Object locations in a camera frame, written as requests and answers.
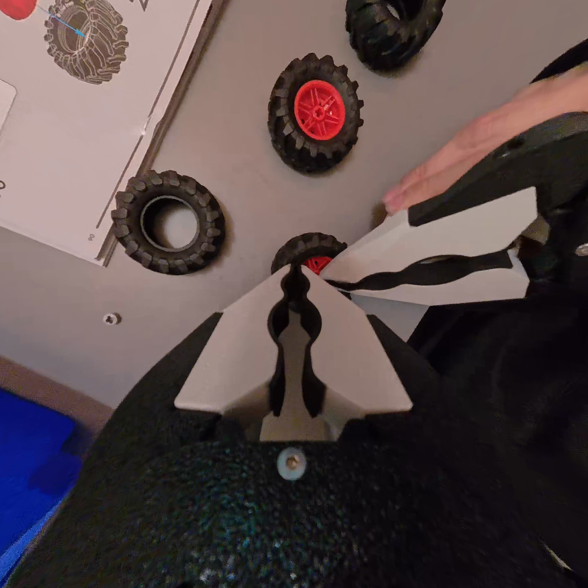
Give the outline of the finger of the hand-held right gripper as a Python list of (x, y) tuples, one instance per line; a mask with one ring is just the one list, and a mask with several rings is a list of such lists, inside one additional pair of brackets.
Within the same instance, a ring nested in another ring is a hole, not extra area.
[(377, 272), (356, 281), (331, 277), (330, 284), (359, 296), (443, 306), (522, 299), (530, 279), (516, 255), (483, 254), (415, 262), (398, 272)]
[(321, 272), (325, 280), (359, 282), (382, 272), (400, 272), (437, 256), (475, 257), (507, 249), (537, 218), (536, 188), (422, 224), (409, 223), (409, 210), (386, 219)]

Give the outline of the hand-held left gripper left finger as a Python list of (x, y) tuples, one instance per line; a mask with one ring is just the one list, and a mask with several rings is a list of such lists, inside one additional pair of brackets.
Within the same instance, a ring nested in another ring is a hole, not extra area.
[(279, 417), (285, 399), (280, 335), (289, 325), (286, 265), (228, 306), (213, 328), (174, 406), (214, 413), (243, 429)]

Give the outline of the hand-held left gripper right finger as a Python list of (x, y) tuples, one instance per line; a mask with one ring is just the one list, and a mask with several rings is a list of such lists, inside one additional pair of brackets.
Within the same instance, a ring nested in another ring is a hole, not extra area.
[(305, 301), (320, 316), (305, 358), (303, 396), (331, 439), (367, 415), (408, 412), (413, 403), (364, 311), (305, 266)]

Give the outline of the black toy wheel red rim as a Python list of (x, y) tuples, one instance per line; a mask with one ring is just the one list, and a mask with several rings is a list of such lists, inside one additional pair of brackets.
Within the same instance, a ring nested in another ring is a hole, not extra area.
[(305, 266), (315, 275), (339, 254), (347, 249), (347, 243), (341, 242), (333, 235), (321, 232), (309, 232), (288, 240), (275, 254), (270, 267), (271, 275), (288, 264)]
[(364, 102), (358, 83), (331, 55), (296, 58), (279, 75), (268, 103), (268, 131), (282, 161), (306, 175), (340, 164), (358, 140)]

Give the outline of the grey desk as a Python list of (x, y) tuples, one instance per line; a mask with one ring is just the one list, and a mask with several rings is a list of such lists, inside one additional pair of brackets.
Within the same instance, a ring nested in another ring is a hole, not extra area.
[[(264, 280), (288, 239), (320, 231), (352, 244), (405, 174), (587, 38), (587, 1), (447, 1), (443, 12), (411, 65), (384, 77), (350, 47), (345, 2), (229, 1), (152, 166), (220, 200), (225, 254), (167, 277), (121, 246), (103, 268), (2, 229), (1, 356), (115, 408), (210, 314)], [(346, 65), (364, 100), (357, 145), (319, 178), (284, 165), (267, 129), (278, 74), (310, 52)], [(121, 323), (104, 324), (113, 312)]]

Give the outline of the person's right hand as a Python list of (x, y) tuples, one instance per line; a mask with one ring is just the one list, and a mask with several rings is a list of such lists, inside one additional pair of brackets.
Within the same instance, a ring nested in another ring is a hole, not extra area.
[(587, 112), (587, 65), (535, 82), (471, 121), (383, 197), (389, 215), (442, 194), (469, 169), (526, 130), (569, 112)]

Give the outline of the person's black clothing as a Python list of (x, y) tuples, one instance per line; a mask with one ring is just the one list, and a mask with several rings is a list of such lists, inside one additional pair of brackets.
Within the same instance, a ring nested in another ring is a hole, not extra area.
[(587, 295), (433, 306), (408, 343), (489, 429), (525, 517), (587, 580)]

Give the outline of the empty black toy tire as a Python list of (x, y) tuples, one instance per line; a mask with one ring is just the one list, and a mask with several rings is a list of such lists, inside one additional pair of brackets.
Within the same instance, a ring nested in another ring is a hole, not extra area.
[[(188, 275), (206, 268), (222, 251), (226, 224), (220, 203), (190, 176), (150, 170), (128, 180), (115, 202), (112, 232), (125, 253), (145, 269)], [(195, 235), (182, 247), (159, 245), (149, 231), (155, 227), (157, 208), (167, 202), (185, 205), (195, 217)]]
[(445, 1), (347, 1), (345, 28), (368, 68), (388, 72), (426, 45), (443, 17)]

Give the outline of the blue plastic bin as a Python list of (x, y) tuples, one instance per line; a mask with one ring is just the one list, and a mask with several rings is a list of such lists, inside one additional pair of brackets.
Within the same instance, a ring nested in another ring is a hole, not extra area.
[(1, 587), (77, 482), (92, 434), (1, 389)]

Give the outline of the white instruction booklet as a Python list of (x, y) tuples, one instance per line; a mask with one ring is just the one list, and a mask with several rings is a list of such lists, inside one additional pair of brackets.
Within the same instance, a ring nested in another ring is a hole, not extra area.
[(226, 1), (1, 1), (1, 227), (100, 265)]

